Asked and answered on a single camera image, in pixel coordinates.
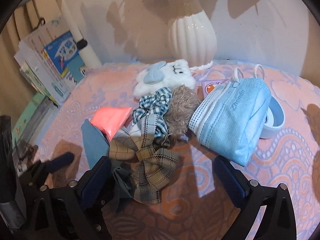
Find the blue face mask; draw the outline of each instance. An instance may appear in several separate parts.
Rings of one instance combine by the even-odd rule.
[[[256,75],[258,67],[254,78],[242,79],[236,68],[233,81],[217,86],[189,123],[202,145],[241,166],[247,165],[257,146],[271,100],[268,86]]]

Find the white ceramic vase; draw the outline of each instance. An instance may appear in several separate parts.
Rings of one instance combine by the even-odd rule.
[[[210,68],[217,52],[217,37],[199,0],[168,1],[168,38],[173,56],[187,60],[193,69]]]

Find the blue cloth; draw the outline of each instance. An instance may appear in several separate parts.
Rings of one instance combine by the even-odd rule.
[[[198,141],[246,166],[265,123],[271,93],[261,78],[216,87],[193,114],[189,128]]]
[[[170,88],[161,88],[153,96],[143,96],[139,100],[139,107],[132,112],[133,125],[148,114],[158,116],[154,142],[158,145],[168,147],[170,145],[168,138],[168,126],[163,116],[169,110],[169,103],[172,99]]]
[[[109,144],[99,128],[93,126],[88,119],[84,120],[81,130],[89,168],[92,169],[102,156],[109,155]]]

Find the brown plaid bow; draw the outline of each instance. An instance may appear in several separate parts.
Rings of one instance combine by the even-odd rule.
[[[177,166],[177,153],[164,148],[156,151],[152,145],[157,122],[157,115],[146,115],[130,131],[121,128],[110,144],[110,158],[139,160],[131,178],[135,184],[133,198],[140,203],[160,203],[160,190],[170,182]]]

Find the face mask ear loop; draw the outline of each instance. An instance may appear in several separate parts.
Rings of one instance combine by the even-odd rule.
[[[241,74],[241,76],[243,78],[243,73],[242,73],[241,69],[239,67],[236,67],[234,69],[234,76],[233,76],[233,81],[234,82],[239,82],[238,72]]]
[[[263,69],[263,67],[262,67],[260,64],[257,64],[257,65],[254,67],[254,69],[253,69],[253,76],[254,76],[254,78],[258,78],[258,75],[257,75],[258,68],[261,70],[262,79],[264,80],[264,77],[265,77],[264,69]]]

